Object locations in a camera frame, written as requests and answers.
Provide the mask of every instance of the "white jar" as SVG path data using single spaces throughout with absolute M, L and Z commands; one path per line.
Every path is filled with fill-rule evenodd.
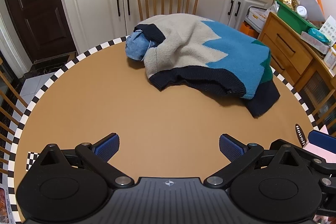
M 296 7 L 296 13 L 301 16 L 303 19 L 307 19 L 307 9 L 304 6 Z

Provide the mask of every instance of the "blue gripper pad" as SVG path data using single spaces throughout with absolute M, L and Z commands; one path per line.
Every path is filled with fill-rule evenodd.
M 116 133 L 111 133 L 105 138 L 96 142 L 91 146 L 91 150 L 95 155 L 107 162 L 119 150 L 119 136 Z
M 229 161 L 233 162 L 247 151 L 247 146 L 228 134 L 223 134 L 219 138 L 219 149 Z
M 313 130 L 308 134 L 308 141 L 313 145 L 336 154 L 336 138 L 333 136 L 324 134 L 317 130 Z

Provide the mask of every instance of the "dark wooden door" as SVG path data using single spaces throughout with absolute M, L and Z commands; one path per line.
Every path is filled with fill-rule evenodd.
M 6 5 L 33 62 L 76 50 L 61 0 L 6 0 Z

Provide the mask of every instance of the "door handle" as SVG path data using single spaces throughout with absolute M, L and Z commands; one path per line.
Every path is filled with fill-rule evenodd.
M 283 38 L 277 33 L 277 36 L 287 45 L 288 48 L 290 48 L 290 50 L 293 52 L 293 53 L 296 53 L 295 50 L 292 49 L 292 47 L 290 45 L 287 44 L 287 42 L 285 40 L 283 40 Z
M 118 8 L 118 17 L 119 17 L 120 16 L 119 0 L 117 0 L 117 8 Z
M 241 2 L 238 1 L 238 9 L 237 9 L 237 12 L 235 13 L 235 17 L 236 17 L 236 16 L 238 15 L 238 13 L 239 13 L 240 5 L 241 5 Z
M 232 12 L 233 3 L 234 3 L 234 1 L 233 1 L 233 0 L 231 0 L 231 8 L 230 8 L 230 11 L 227 13 L 229 16 L 231 15 L 231 12 Z
M 278 62 L 278 60 L 273 56 L 273 54 L 271 54 L 271 57 L 273 58 L 273 60 L 274 60 L 275 63 L 279 66 L 279 68 L 280 68 L 281 70 L 285 70 L 285 69 L 280 65 L 280 63 Z
M 128 9 L 128 15 L 130 16 L 131 13 L 130 13 L 130 11 L 129 11 L 129 0 L 127 0 L 127 9 Z

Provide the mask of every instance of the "checkered border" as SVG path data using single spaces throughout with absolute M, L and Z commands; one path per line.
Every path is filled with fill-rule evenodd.
M 66 63 L 62 68 L 60 68 L 57 72 L 55 72 L 55 74 L 50 77 L 50 79 L 48 79 L 48 81 L 41 87 L 41 89 L 36 93 L 35 97 L 31 100 L 30 104 L 28 105 L 27 109 L 25 110 L 20 123 L 17 127 L 17 130 L 15 132 L 15 136 L 13 139 L 13 143 L 10 149 L 10 155 L 9 155 L 9 163 L 8 163 L 8 191 L 9 191 L 9 200 L 10 200 L 10 204 L 11 204 L 11 208 L 12 208 L 12 212 L 13 212 L 13 216 L 14 216 L 14 220 L 16 222 L 16 224 L 21 223 L 21 219 L 17 210 L 17 204 L 16 204 L 16 197 L 15 197 L 15 191 L 14 191 L 14 165 L 15 165 L 15 157 L 16 157 L 16 151 L 17 151 L 17 145 L 19 143 L 21 134 L 22 134 L 22 130 L 28 120 L 28 117 L 30 115 L 30 113 L 32 112 L 32 110 L 34 109 L 35 105 L 37 104 L 37 102 L 40 100 L 40 98 L 42 97 L 42 95 L 47 91 L 48 88 L 50 88 L 50 86 L 63 74 L 65 73 L 68 69 L 70 69 L 71 67 L 73 67 L 75 64 L 77 64 L 79 61 L 83 60 L 84 58 L 90 56 L 91 54 L 98 52 L 104 48 L 107 48 L 109 46 L 121 43 L 126 41 L 127 37 L 120 37 L 120 38 L 116 38 L 113 39 L 111 41 L 105 42 L 103 44 L 100 44 L 96 47 L 93 47 L 92 49 L 89 49 L 88 51 L 80 54 L 79 56 L 77 56 L 74 60 Z M 316 122 L 315 119 L 313 117 L 313 115 L 311 114 L 312 111 L 308 109 L 307 105 L 304 103 L 303 99 L 301 98 L 301 96 L 296 92 L 296 90 L 292 87 L 292 85 L 290 83 L 288 83 L 285 78 L 279 74 L 278 72 L 275 71 L 275 69 L 272 68 L 272 72 L 273 74 L 282 81 L 282 83 L 284 83 L 286 85 L 286 87 L 288 87 L 288 89 L 294 94 L 294 96 L 296 97 L 296 99 L 300 102 L 301 106 L 303 107 L 303 109 L 306 111 L 308 118 L 313 126 L 314 129 L 318 130 L 318 127 L 316 126 Z M 27 169 L 30 168 L 30 162 L 28 163 L 27 161 Z
M 40 155 L 39 153 L 28 152 L 26 171 L 30 169 L 30 167 L 33 165 L 33 163 L 35 162 L 35 160 L 37 159 L 39 155 Z

